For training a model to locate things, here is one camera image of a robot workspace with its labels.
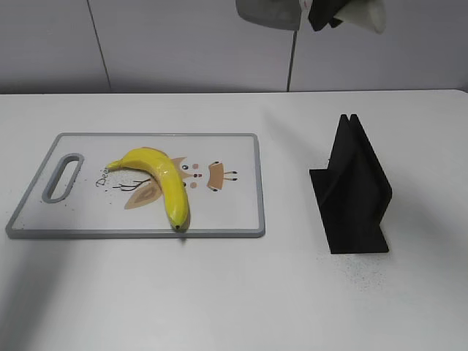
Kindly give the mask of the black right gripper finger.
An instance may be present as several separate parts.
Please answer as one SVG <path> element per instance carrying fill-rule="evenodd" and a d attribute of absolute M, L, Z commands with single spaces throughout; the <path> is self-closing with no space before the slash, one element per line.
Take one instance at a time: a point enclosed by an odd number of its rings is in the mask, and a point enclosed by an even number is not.
<path fill-rule="evenodd" d="M 332 29 L 340 26 L 343 21 L 336 15 L 350 2 L 351 0 L 313 0 L 308 14 L 313 30 L 321 31 L 326 25 Z"/>

